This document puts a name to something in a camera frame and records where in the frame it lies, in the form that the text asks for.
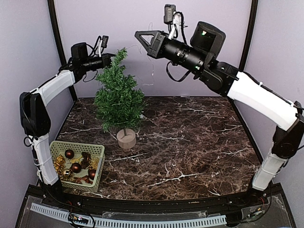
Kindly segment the thin wire fairy lights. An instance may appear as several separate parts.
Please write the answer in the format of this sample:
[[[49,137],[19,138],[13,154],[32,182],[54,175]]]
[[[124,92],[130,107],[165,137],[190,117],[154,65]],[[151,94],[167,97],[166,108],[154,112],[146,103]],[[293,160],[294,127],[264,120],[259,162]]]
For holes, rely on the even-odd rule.
[[[153,22],[150,22],[150,23],[149,23],[149,25],[148,25],[148,30],[149,30],[149,31],[152,31],[152,30],[153,30]],[[133,47],[136,47],[136,48],[138,49],[138,52],[139,52],[140,54],[142,54],[142,47],[139,47],[137,44],[131,45],[131,46],[129,46],[127,49],[131,49],[131,48],[133,48]],[[152,79],[152,81],[151,81],[151,83],[144,82],[144,80],[141,79],[139,76],[137,76],[137,77],[138,77],[138,79],[141,81],[141,86],[153,86],[154,83],[155,83],[155,79],[154,79],[154,63],[153,63],[152,59],[151,59],[149,56],[146,56],[146,57],[147,57],[147,59],[150,61],[151,66],[152,66],[152,68],[151,68],[151,79]]]

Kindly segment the small green christmas tree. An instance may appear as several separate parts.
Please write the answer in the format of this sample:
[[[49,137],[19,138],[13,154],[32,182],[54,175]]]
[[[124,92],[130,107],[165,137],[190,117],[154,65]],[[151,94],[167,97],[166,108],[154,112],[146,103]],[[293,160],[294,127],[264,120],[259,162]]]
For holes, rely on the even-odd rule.
[[[102,87],[95,94],[94,104],[103,130],[118,130],[118,145],[123,149],[130,149],[136,145],[134,129],[141,122],[144,93],[141,89],[136,89],[135,76],[124,74],[125,65],[122,62],[126,58],[127,49],[118,50],[110,66],[98,74],[96,80]]]

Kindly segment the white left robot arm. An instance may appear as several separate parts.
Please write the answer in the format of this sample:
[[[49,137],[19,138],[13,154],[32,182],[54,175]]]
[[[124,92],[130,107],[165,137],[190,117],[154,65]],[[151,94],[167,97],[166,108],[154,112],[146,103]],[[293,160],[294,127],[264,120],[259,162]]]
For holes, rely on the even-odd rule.
[[[28,147],[32,149],[38,177],[47,186],[59,186],[61,181],[54,168],[49,147],[51,120],[47,111],[48,104],[67,88],[83,79],[90,71],[110,66],[112,53],[88,54],[85,42],[71,47],[71,58],[62,65],[57,74],[34,88],[23,92],[19,97],[20,121],[24,129]]]

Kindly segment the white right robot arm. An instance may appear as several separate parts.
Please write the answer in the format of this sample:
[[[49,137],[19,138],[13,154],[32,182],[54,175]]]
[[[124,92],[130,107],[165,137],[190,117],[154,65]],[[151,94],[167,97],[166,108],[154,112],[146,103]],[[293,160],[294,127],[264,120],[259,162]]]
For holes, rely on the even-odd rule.
[[[187,69],[211,91],[239,101],[260,112],[276,124],[273,146],[252,179],[251,189],[242,196],[247,206],[261,198],[270,181],[300,149],[304,135],[303,108],[256,81],[250,74],[217,61],[225,33],[200,21],[189,44],[159,30],[137,31],[135,37],[155,59],[165,58]]]

